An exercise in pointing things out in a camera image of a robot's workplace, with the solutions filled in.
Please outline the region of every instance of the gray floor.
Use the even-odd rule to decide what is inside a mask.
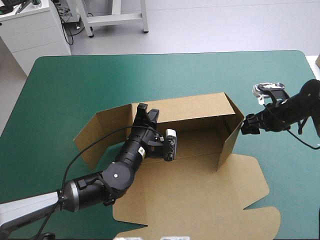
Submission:
[[[103,14],[108,5],[90,0]],[[141,24],[94,28],[74,37],[73,55],[300,50],[320,53],[320,0],[146,0],[150,32]],[[140,9],[122,0],[122,11]],[[0,41],[0,133],[26,76]]]

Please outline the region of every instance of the cardboard box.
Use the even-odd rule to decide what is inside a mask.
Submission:
[[[320,55],[318,58],[315,60],[315,64],[320,68]]]
[[[176,159],[143,160],[134,183],[113,205],[113,217],[146,227],[117,237],[274,239],[280,226],[276,208],[244,210],[268,195],[269,188],[255,158],[231,154],[244,118],[231,99],[213,93],[144,103],[160,110],[160,132],[177,131]],[[74,139],[77,147],[131,125],[138,104],[96,113]],[[124,130],[96,145],[82,155],[84,161],[94,169],[106,149],[128,134]]]

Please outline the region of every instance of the white metal frame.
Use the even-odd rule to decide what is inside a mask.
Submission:
[[[76,0],[76,4],[81,16],[86,34],[93,37],[93,28],[96,26],[109,26],[128,23],[143,23],[143,32],[148,33],[147,9],[145,0],[140,0],[140,13],[121,14],[121,0],[112,1],[112,15],[89,16],[84,0]]]

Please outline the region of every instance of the white table leg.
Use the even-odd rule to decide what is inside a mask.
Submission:
[[[88,24],[88,11],[87,11],[87,7],[85,5],[85,3],[83,2],[83,0],[76,0],[76,5],[78,6],[79,9],[79,14],[81,16],[83,25],[84,25],[84,29],[86,31],[86,34],[89,37],[92,37],[94,34],[92,32],[91,27]]]
[[[143,21],[143,32],[148,33],[149,27],[148,27],[148,19],[147,19],[146,1],[140,0],[140,3],[141,3],[141,13],[142,13],[142,21]]]

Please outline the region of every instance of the white cabinet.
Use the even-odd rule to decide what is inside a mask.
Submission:
[[[0,37],[26,75],[42,56],[71,55],[57,10],[51,0],[42,7],[29,4],[21,13],[0,15]]]

